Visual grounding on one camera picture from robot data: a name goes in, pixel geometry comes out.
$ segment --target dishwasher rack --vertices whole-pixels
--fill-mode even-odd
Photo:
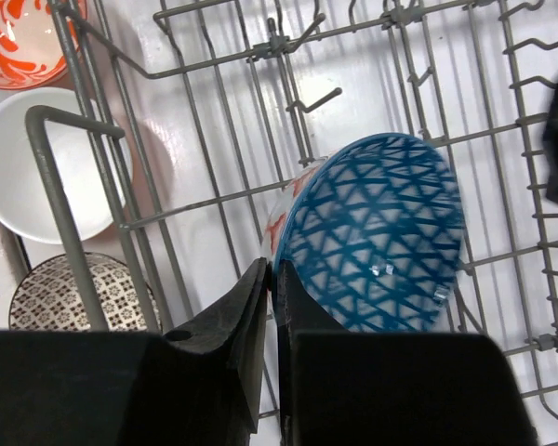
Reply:
[[[97,20],[99,21],[100,29],[81,17],[75,0],[48,0],[82,116],[48,107],[34,108],[28,114],[27,129],[41,177],[46,185],[46,193],[60,231],[64,248],[72,265],[74,277],[78,283],[91,327],[97,330],[104,330],[107,329],[107,323],[103,311],[100,308],[98,294],[91,280],[91,274],[85,261],[83,245],[79,240],[78,233],[73,223],[70,207],[67,203],[58,169],[49,146],[45,121],[72,125],[87,130],[102,178],[103,187],[112,210],[114,225],[117,228],[124,257],[138,292],[140,307],[144,313],[145,321],[151,330],[157,330],[157,322],[148,297],[147,286],[143,279],[141,264],[144,266],[147,281],[153,289],[154,299],[159,307],[159,314],[162,319],[164,330],[166,331],[172,328],[172,319],[167,305],[164,287],[154,261],[153,250],[145,228],[152,224],[158,226],[166,248],[167,261],[170,263],[174,273],[179,296],[186,309],[186,315],[191,317],[193,316],[193,307],[188,296],[189,293],[180,270],[177,252],[172,242],[170,229],[166,220],[170,217],[204,206],[216,206],[231,253],[232,264],[227,267],[233,268],[236,277],[239,277],[241,271],[235,253],[233,237],[228,225],[224,204],[232,200],[246,198],[258,239],[261,240],[264,228],[260,224],[259,211],[253,197],[268,190],[281,189],[289,181],[279,161],[276,135],[273,133],[270,124],[272,118],[268,113],[268,106],[265,103],[261,91],[258,62],[262,59],[270,59],[273,63],[274,74],[280,79],[282,94],[287,104],[285,113],[288,114],[289,123],[291,124],[290,131],[293,132],[297,143],[299,163],[305,166],[315,158],[312,150],[311,135],[307,126],[307,120],[309,119],[307,115],[339,96],[342,90],[336,87],[332,91],[327,91],[325,96],[319,98],[313,104],[304,104],[300,98],[299,85],[294,74],[292,55],[301,48],[313,45],[314,42],[323,39],[346,33],[356,33],[365,29],[377,28],[388,35],[392,59],[395,64],[394,69],[397,75],[397,83],[401,87],[399,94],[404,104],[403,112],[405,114],[405,123],[408,127],[408,132],[410,134],[419,132],[424,139],[428,140],[433,146],[443,148],[448,155],[448,160],[454,172],[456,172],[453,152],[453,145],[455,144],[473,141],[478,138],[490,138],[490,144],[494,153],[496,176],[500,185],[499,193],[504,207],[504,221],[506,223],[508,242],[511,249],[505,254],[477,259],[473,255],[473,246],[469,236],[465,238],[466,259],[464,259],[461,265],[461,274],[464,274],[471,280],[474,295],[476,296],[477,306],[475,309],[477,310],[477,314],[475,310],[470,308],[470,305],[466,303],[466,298],[460,288],[457,288],[455,290],[455,302],[451,303],[447,308],[446,318],[449,323],[448,328],[453,332],[473,331],[488,334],[485,328],[486,317],[482,305],[480,282],[478,274],[476,274],[475,271],[481,266],[494,265],[496,262],[510,260],[513,265],[514,280],[522,303],[521,317],[525,325],[526,340],[523,346],[505,351],[505,355],[511,359],[513,355],[522,353],[528,354],[531,367],[535,374],[537,387],[528,392],[524,392],[523,396],[525,398],[537,398],[545,411],[558,421],[558,411],[552,407],[547,400],[549,394],[558,392],[558,384],[554,386],[545,386],[543,384],[543,372],[541,371],[538,356],[541,352],[547,350],[555,350],[555,353],[558,355],[558,292],[556,285],[558,281],[558,269],[554,268],[551,255],[552,251],[558,250],[558,240],[551,240],[547,233],[547,223],[551,220],[558,220],[558,213],[547,213],[542,206],[543,200],[540,194],[541,191],[545,189],[545,185],[538,180],[536,163],[534,161],[536,157],[542,155],[542,151],[536,147],[537,144],[534,141],[534,137],[529,131],[530,126],[545,122],[546,113],[527,114],[523,92],[523,88],[526,85],[539,83],[548,88],[554,88],[554,83],[550,79],[542,76],[532,76],[526,79],[522,78],[519,73],[516,58],[517,51],[525,46],[537,46],[541,50],[548,51],[557,48],[558,42],[545,43],[535,38],[515,42],[511,25],[511,18],[515,14],[537,13],[536,11],[538,9],[552,0],[529,0],[514,7],[509,7],[507,0],[452,0],[442,1],[433,6],[425,6],[424,0],[410,0],[407,5],[402,5],[401,0],[384,0],[382,2],[383,13],[377,18],[367,21],[358,21],[356,19],[357,8],[361,2],[358,0],[351,0],[343,4],[341,11],[342,14],[347,15],[349,25],[324,31],[321,30],[321,25],[326,20],[326,15],[322,12],[324,1],[313,0],[313,16],[310,17],[310,25],[301,36],[294,39],[286,36],[284,32],[283,3],[285,0],[273,1],[274,17],[267,19],[261,18],[261,20],[266,19],[265,25],[268,30],[269,40],[252,45],[246,28],[241,0],[202,0],[194,1],[193,3],[188,3],[179,7],[167,7],[166,0],[160,0],[161,10],[153,15],[153,20],[156,26],[161,30],[161,33],[167,37],[170,47],[173,48],[178,66],[162,72],[147,72],[113,41],[106,8],[102,0],[95,0]],[[245,49],[241,52],[218,57],[214,43],[209,36],[203,11],[208,7],[215,7],[222,4],[230,4],[235,8],[235,17],[238,21],[243,40],[242,43]],[[465,11],[467,15],[474,49],[472,60],[479,73],[478,84],[480,85],[480,89],[475,92],[475,95],[479,97],[482,102],[483,111],[487,120],[486,130],[467,133],[460,137],[452,137],[447,128],[446,110],[442,99],[444,87],[438,76],[438,67],[432,51],[431,26],[429,25],[429,17],[431,14],[451,8],[460,8]],[[498,12],[498,23],[504,33],[506,43],[504,58],[507,60],[508,69],[510,70],[512,78],[510,89],[513,91],[517,115],[514,122],[502,126],[495,126],[492,118],[491,98],[488,96],[483,59],[483,54],[487,49],[481,47],[477,31],[477,19],[475,17],[478,8],[496,8]],[[177,41],[177,37],[173,33],[172,20],[174,16],[185,13],[195,13],[198,15],[200,31],[202,37],[205,39],[206,48],[210,56],[207,60],[190,64],[187,64],[184,60],[182,50],[180,49],[181,43]],[[73,24],[75,36],[71,33],[68,21]],[[409,38],[410,30],[414,32],[420,30],[421,32],[425,48],[425,57],[428,64],[425,72],[416,71],[415,56],[412,54],[413,51]],[[89,43],[89,36],[96,43]],[[130,129],[129,136],[125,134],[123,129],[117,127],[113,123],[110,105],[108,104],[106,92],[100,80],[100,69],[96,62],[93,45],[103,46],[110,55],[115,84],[122,99]],[[226,94],[226,80],[224,80],[219,68],[222,64],[233,61],[246,62],[249,65],[250,79],[248,82],[252,83],[256,91],[258,112],[262,118],[268,143],[268,154],[272,157],[272,162],[276,171],[277,180],[271,184],[259,187],[250,186],[250,178],[246,173],[243,159],[244,154],[241,151],[236,136],[231,106]],[[146,79],[156,80],[169,76],[181,77],[187,93],[187,105],[190,107],[192,113],[193,125],[200,141],[202,154],[206,163],[206,170],[215,194],[214,198],[174,209],[165,209],[163,207],[136,118],[135,105],[132,103],[125,75],[123,74],[122,64],[127,65]],[[223,113],[229,127],[229,138],[234,149],[233,155],[237,160],[240,178],[244,186],[243,190],[231,194],[222,195],[219,190],[218,179],[213,164],[211,163],[209,148],[206,143],[204,130],[201,126],[199,112],[196,108],[193,96],[190,73],[206,68],[214,70],[215,85],[219,92]],[[404,76],[404,71],[408,72],[408,77]],[[442,132],[440,134],[434,134],[434,131],[429,129],[427,119],[428,113],[425,110],[424,99],[420,91],[420,88],[424,84],[431,85],[435,96],[435,102],[437,104],[436,115],[442,126]],[[406,93],[406,85],[410,85],[411,87],[410,96]],[[91,94],[94,95],[98,104],[102,120],[96,117],[96,113],[93,110],[91,105]],[[512,210],[509,204],[509,191],[505,186],[506,183],[504,180],[504,167],[498,156],[497,136],[513,130],[520,132],[521,139],[525,146],[522,153],[523,159],[519,161],[526,163],[530,181],[528,190],[536,211],[533,217],[537,221],[538,226],[538,243],[528,247],[520,247],[516,242],[515,223],[512,220]],[[101,135],[107,136],[108,147],[104,147],[100,137]],[[139,210],[135,191],[133,191],[131,175],[126,169],[119,144],[119,140],[125,136],[132,138],[135,143],[139,156],[140,169],[142,169],[146,177],[149,194],[153,202],[154,213],[152,215],[142,215]],[[109,165],[106,151],[112,151],[114,166]],[[129,218],[126,218],[120,198],[118,197],[113,171],[115,171],[120,178],[122,191],[126,198],[126,209]],[[551,312],[553,314],[553,320],[550,321],[549,331],[543,334],[536,333],[532,328],[531,315],[528,305],[526,304],[527,292],[525,290],[525,277],[520,263],[520,258],[522,256],[531,255],[533,253],[539,253],[542,256],[544,264],[543,274],[546,277],[549,292],[547,299],[550,302]],[[276,398],[274,397],[272,386],[270,385],[269,372],[266,367],[264,372],[265,380],[272,395],[273,410],[262,413],[260,415],[261,418],[276,416],[278,411]]]

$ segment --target orange and white patterned bowl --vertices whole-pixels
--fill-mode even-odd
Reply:
[[[78,4],[85,18],[86,0]],[[65,73],[66,61],[47,0],[0,0],[0,88],[34,88]]]

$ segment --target blue bowl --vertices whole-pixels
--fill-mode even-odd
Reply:
[[[464,233],[457,181],[438,152],[401,134],[331,157],[289,213],[273,263],[355,332],[428,331],[455,285]]]

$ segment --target dishware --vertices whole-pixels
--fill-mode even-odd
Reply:
[[[94,253],[86,254],[86,262],[110,330],[147,330],[127,266]],[[160,322],[153,293],[147,289]],[[90,329],[66,255],[50,258],[22,280],[10,303],[8,326],[11,330]]]
[[[85,0],[78,1],[86,17]],[[76,37],[71,27],[74,44]],[[46,85],[66,73],[47,0],[0,0],[0,88]]]
[[[265,231],[276,275],[293,262],[308,294],[352,331],[427,331],[455,283],[464,222],[456,179],[430,145],[360,139],[311,165]]]
[[[19,235],[57,244],[60,233],[24,123],[25,113],[34,105],[79,113],[74,92],[54,87],[20,92],[0,104],[0,221]],[[93,108],[99,116],[95,102]],[[110,226],[113,218],[87,133],[50,122],[46,123],[46,129],[79,236],[81,240],[89,239]],[[113,165],[107,140],[102,140]],[[132,175],[130,149],[124,139],[120,144],[128,173]],[[126,200],[119,178],[115,172],[113,175],[124,205]]]

